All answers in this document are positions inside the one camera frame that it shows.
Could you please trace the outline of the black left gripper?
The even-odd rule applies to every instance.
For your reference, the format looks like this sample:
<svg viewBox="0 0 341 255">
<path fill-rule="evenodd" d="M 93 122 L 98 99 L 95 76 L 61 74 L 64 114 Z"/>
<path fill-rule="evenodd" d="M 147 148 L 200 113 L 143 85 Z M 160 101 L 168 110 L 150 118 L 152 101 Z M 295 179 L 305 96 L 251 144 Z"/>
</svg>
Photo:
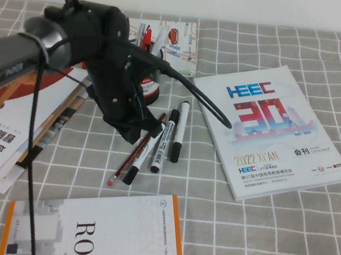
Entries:
<svg viewBox="0 0 341 255">
<path fill-rule="evenodd" d="M 132 145 L 141 130 L 156 138 L 162 132 L 164 115 L 147 116 L 141 81 L 153 71 L 155 57 L 141 48 L 119 41 L 107 41 L 95 57 L 86 60 L 92 81 L 92 97 L 107 122 Z"/>
</svg>

